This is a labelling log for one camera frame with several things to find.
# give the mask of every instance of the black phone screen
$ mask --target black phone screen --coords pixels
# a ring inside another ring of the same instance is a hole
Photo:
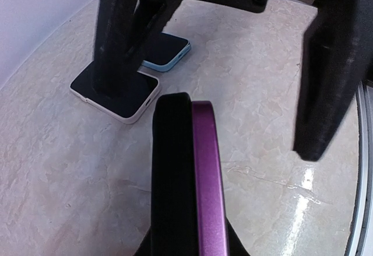
[[[128,82],[125,93],[113,99],[97,94],[90,82],[93,71],[91,63],[71,84],[71,89],[123,118],[132,117],[158,86],[158,80],[137,72]]]
[[[188,43],[185,38],[160,33],[149,47],[145,61],[156,65],[167,65]]]

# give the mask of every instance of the smartphone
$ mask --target smartphone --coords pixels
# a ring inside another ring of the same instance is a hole
[[[95,106],[124,124],[136,122],[161,90],[156,77],[137,72],[128,82],[128,88],[123,96],[109,99],[97,94],[91,83],[87,82],[87,80],[91,80],[92,70],[93,63],[71,83],[71,91],[84,102]]]
[[[142,65],[159,72],[169,71],[191,48],[190,42],[185,38],[160,33],[149,47]]]

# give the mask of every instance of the blue phone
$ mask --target blue phone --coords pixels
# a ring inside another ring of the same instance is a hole
[[[169,71],[191,48],[190,42],[185,38],[160,33],[147,51],[142,65],[159,72]]]

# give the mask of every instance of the white phone case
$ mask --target white phone case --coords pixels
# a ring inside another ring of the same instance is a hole
[[[77,91],[74,91],[73,89],[71,89],[71,87],[70,87],[70,90],[71,90],[71,92],[75,96],[79,97],[85,103],[91,104],[92,106],[98,108],[99,110],[105,112],[106,114],[109,114],[110,116],[112,116],[115,119],[123,122],[124,124],[133,124],[133,123],[135,123],[140,118],[140,116],[144,113],[144,111],[146,110],[146,108],[152,103],[152,101],[156,98],[156,96],[161,92],[161,84],[160,84],[158,78],[156,78],[155,76],[152,76],[150,74],[144,73],[144,72],[139,72],[139,73],[147,75],[147,76],[149,76],[151,78],[156,79],[158,81],[158,85],[154,88],[154,90],[151,92],[151,94],[147,97],[147,99],[139,107],[138,111],[136,111],[136,113],[133,116],[129,117],[129,118],[123,118],[123,117],[119,116],[118,114],[116,114],[116,113],[108,110],[107,108],[99,105],[98,103],[95,103],[93,100],[90,100],[90,99],[82,96]]]

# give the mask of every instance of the white wall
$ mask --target white wall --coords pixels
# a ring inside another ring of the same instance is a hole
[[[91,0],[0,0],[0,88],[29,55]]]

